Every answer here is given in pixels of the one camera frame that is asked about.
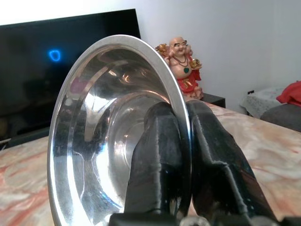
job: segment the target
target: white wall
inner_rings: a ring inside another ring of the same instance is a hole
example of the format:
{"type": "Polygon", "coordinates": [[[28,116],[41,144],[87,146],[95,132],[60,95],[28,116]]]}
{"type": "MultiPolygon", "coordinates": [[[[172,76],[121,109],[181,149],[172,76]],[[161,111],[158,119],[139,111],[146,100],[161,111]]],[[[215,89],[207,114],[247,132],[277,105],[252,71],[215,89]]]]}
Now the white wall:
{"type": "Polygon", "coordinates": [[[301,1],[275,0],[270,83],[284,86],[301,80],[301,1]]]}
{"type": "Polygon", "coordinates": [[[243,112],[247,91],[270,79],[273,0],[11,0],[1,3],[0,24],[136,8],[141,37],[152,46],[181,35],[203,62],[205,92],[243,112]]]}

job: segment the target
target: stainless steel bowl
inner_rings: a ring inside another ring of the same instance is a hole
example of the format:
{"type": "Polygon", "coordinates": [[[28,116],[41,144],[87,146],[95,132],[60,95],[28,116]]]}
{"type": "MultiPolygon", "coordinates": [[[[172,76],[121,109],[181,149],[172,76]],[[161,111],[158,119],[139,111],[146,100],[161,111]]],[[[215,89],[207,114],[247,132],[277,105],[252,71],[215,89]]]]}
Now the stainless steel bowl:
{"type": "Polygon", "coordinates": [[[160,101],[173,108],[190,165],[186,105],[151,46],[116,35],[79,57],[59,93],[49,134],[48,189],[56,225],[107,225],[112,213],[123,211],[143,117],[160,101]]]}

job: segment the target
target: marble table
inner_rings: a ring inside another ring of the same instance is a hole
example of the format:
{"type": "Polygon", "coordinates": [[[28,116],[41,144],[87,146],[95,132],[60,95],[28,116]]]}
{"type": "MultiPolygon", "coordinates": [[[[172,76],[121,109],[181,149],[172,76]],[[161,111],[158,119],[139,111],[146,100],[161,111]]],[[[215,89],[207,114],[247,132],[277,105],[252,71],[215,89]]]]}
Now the marble table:
{"type": "MultiPolygon", "coordinates": [[[[301,133],[208,105],[242,149],[276,217],[301,216],[301,133]]],[[[1,225],[54,225],[47,147],[44,137],[0,152],[1,225]]]]}

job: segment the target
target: gold figurine ornament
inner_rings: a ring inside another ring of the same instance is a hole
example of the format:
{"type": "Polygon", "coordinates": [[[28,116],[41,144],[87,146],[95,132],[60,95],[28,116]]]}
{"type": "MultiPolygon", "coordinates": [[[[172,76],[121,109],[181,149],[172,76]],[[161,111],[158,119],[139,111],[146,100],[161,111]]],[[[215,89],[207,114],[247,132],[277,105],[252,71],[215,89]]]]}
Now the gold figurine ornament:
{"type": "Polygon", "coordinates": [[[155,49],[170,67],[183,95],[202,99],[203,90],[196,82],[201,80],[199,70],[202,64],[198,59],[192,58],[193,52],[187,41],[182,37],[176,37],[170,40],[169,46],[160,44],[155,49]]]}

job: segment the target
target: flat screen tv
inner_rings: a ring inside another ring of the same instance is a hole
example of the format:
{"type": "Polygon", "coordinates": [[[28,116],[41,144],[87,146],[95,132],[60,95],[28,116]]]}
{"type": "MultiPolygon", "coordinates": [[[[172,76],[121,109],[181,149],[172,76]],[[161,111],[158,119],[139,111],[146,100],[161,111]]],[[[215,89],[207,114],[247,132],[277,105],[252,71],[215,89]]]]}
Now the flat screen tv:
{"type": "Polygon", "coordinates": [[[0,144],[49,128],[74,62],[114,34],[140,38],[135,9],[0,26],[0,144]]]}

